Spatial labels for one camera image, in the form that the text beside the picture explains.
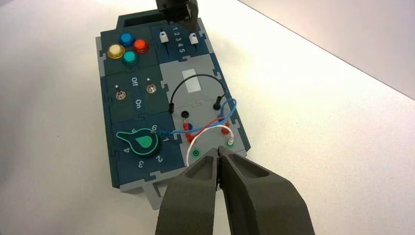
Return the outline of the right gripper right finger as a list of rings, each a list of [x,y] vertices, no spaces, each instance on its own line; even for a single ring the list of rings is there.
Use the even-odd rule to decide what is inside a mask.
[[[218,148],[219,187],[232,235],[313,235],[306,202],[287,179]]]

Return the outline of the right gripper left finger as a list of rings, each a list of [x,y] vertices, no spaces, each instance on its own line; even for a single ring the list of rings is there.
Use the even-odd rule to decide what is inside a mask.
[[[157,235],[211,235],[218,150],[212,148],[170,181],[161,202]]]

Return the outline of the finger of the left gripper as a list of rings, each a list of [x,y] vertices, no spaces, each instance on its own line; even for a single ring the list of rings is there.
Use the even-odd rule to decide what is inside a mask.
[[[198,20],[198,3],[196,0],[189,0],[186,4],[188,16],[184,19],[184,27],[188,31],[196,31]]]
[[[156,0],[157,10],[164,14],[168,23],[183,23],[185,21],[184,0]]]

